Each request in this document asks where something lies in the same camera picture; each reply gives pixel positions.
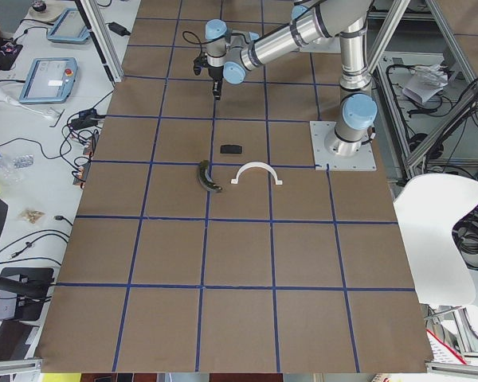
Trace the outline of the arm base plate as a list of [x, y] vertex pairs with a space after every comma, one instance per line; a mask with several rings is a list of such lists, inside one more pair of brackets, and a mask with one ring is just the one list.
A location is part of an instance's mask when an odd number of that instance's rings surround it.
[[341, 141], [334, 121], [311, 121], [310, 136], [315, 170], [372, 172], [377, 170], [367, 134], [358, 142]]

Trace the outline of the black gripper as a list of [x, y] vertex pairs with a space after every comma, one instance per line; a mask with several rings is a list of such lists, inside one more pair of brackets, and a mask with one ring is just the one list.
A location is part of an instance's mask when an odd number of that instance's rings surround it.
[[224, 67], [209, 67], [208, 73], [213, 80], [212, 94], [215, 99], [221, 99]]

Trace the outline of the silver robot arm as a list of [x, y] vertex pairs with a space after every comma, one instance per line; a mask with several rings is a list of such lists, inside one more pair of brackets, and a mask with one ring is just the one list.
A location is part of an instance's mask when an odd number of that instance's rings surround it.
[[378, 107], [371, 97], [371, 75], [366, 57], [368, 1], [297, 2], [292, 19], [258, 36], [236, 31], [221, 19], [206, 23], [205, 40], [194, 59], [194, 74], [206, 69], [213, 96], [221, 98], [224, 81], [242, 83], [253, 70], [319, 39], [339, 38], [342, 73], [339, 120], [325, 138], [330, 154], [352, 157], [365, 144]]

